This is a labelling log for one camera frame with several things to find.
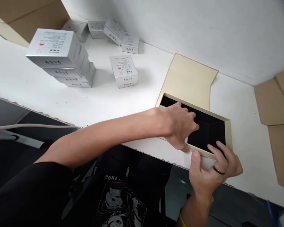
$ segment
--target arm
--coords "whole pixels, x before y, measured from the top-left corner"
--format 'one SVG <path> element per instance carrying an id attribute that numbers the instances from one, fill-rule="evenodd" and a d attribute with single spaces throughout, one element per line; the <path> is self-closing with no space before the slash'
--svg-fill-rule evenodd
<path id="1" fill-rule="evenodd" d="M 180 211 L 177 227 L 203 227 L 207 226 L 207 220 L 211 204 L 214 201 L 212 193 L 228 177 L 234 177 L 243 173 L 239 158 L 224 144 L 217 141 L 218 147 L 224 152 L 226 159 L 220 150 L 208 145 L 208 149 L 215 155 L 215 168 L 225 173 L 217 173 L 213 167 L 209 171 L 200 169 L 201 157 L 196 150 L 192 152 L 189 179 L 194 189 L 186 204 Z"/>
<path id="2" fill-rule="evenodd" d="M 35 163 L 56 162 L 74 169 L 113 146 L 150 137 L 166 137 L 176 149 L 187 150 L 184 139 L 198 129 L 194 117 L 176 103 L 99 122 L 63 136 Z"/>

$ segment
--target silver box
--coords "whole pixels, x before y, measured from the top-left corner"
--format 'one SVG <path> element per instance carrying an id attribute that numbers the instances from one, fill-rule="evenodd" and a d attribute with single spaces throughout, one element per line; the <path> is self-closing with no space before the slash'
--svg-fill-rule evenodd
<path id="1" fill-rule="evenodd" d="M 88 26 L 86 22 L 69 19 L 61 30 L 75 32 L 78 40 L 85 43 L 88 37 Z"/>
<path id="2" fill-rule="evenodd" d="M 77 68 L 43 68 L 49 75 L 53 77 L 66 77 L 66 78 L 82 78 L 86 74 L 88 67 L 88 59 L 84 59 L 80 67 Z"/>
<path id="3" fill-rule="evenodd" d="M 88 72 L 89 73 L 86 76 L 88 82 L 66 81 L 63 82 L 63 84 L 67 85 L 68 87 L 91 88 L 96 74 L 96 67 L 93 62 L 89 63 Z"/>
<path id="4" fill-rule="evenodd" d="M 92 38 L 108 38 L 108 36 L 103 32 L 105 21 L 89 21 L 87 24 Z"/>
<path id="5" fill-rule="evenodd" d="M 139 36 L 125 32 L 122 39 L 122 51 L 137 54 L 139 52 Z"/>
<path id="6" fill-rule="evenodd" d="M 138 72 L 130 55 L 113 56 L 109 59 L 118 88 L 137 85 Z"/>
<path id="7" fill-rule="evenodd" d="M 124 28 L 114 19 L 107 20 L 103 32 L 118 46 L 121 46 Z"/>
<path id="8" fill-rule="evenodd" d="M 41 68 L 76 68 L 80 46 L 73 31 L 38 28 L 26 57 Z"/>

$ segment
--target ring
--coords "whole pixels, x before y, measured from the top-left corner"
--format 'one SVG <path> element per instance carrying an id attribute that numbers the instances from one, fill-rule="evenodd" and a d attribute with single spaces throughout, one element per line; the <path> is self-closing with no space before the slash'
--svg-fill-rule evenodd
<path id="1" fill-rule="evenodd" d="M 214 168 L 214 170 L 215 170 L 217 173 L 219 173 L 219 174 L 221 174 L 221 175 L 225 175 L 225 173 L 223 173 L 223 172 L 217 170 L 217 169 L 215 168 L 215 166 L 213 166 L 213 168 Z"/>

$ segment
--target white table surface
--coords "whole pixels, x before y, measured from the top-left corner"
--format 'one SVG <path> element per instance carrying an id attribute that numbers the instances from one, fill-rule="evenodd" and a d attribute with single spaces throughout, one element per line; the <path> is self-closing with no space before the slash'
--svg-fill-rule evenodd
<path id="1" fill-rule="evenodd" d="M 109 39 L 89 36 L 84 46 L 97 68 L 92 89 L 66 87 L 29 61 L 26 48 L 0 37 L 0 98 L 79 127 L 155 106 L 173 54 L 140 42 L 139 54 L 131 54 L 139 83 L 118 89 L 109 56 L 127 53 Z M 226 183 L 284 206 L 284 188 L 277 183 L 268 129 L 260 123 L 253 87 L 218 74 L 211 86 L 210 111 L 231 120 L 234 152 L 244 169 Z M 189 155 L 162 139 L 125 145 L 189 168 Z M 202 162 L 212 165 L 209 159 Z"/>

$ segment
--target hand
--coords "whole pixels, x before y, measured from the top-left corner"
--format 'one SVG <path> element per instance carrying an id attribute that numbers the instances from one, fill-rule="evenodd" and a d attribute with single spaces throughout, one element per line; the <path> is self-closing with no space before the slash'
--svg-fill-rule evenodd
<path id="1" fill-rule="evenodd" d="M 213 166 L 208 171 L 200 169 L 200 153 L 196 150 L 192 151 L 189 180 L 197 197 L 212 198 L 212 193 L 215 189 L 225 182 L 228 177 L 234 177 L 243 173 L 239 158 L 220 141 L 217 141 L 216 144 L 224 152 L 226 159 L 217 148 L 209 144 L 207 147 L 216 157 L 215 168 L 225 173 L 225 175 L 217 173 Z"/>
<path id="2" fill-rule="evenodd" d="M 199 129 L 199 125 L 193 120 L 196 114 L 188 112 L 187 108 L 181 108 L 181 103 L 179 102 L 167 108 L 161 108 L 161 110 L 165 112 L 171 129 L 169 135 L 165 136 L 165 139 L 177 150 L 189 152 L 189 147 L 184 140 L 192 132 Z"/>

